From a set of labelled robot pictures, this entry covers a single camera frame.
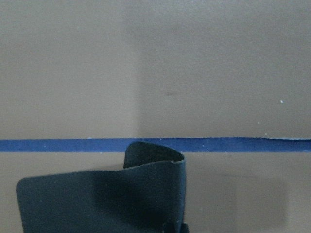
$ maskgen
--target black flexible object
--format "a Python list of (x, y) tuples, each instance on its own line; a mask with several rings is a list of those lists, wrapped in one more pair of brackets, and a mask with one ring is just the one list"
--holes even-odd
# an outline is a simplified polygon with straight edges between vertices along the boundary
[(20, 180), (24, 233), (189, 233), (182, 154), (135, 142), (123, 168)]

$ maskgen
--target wall surface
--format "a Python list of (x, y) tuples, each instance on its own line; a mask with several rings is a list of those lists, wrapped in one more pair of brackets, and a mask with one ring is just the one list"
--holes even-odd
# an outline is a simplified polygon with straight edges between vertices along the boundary
[[(0, 0), (0, 22), (0, 139), (311, 138), (311, 1)], [(191, 233), (311, 231), (310, 153), (187, 159)], [(20, 178), (122, 160), (0, 153), (0, 232)]]

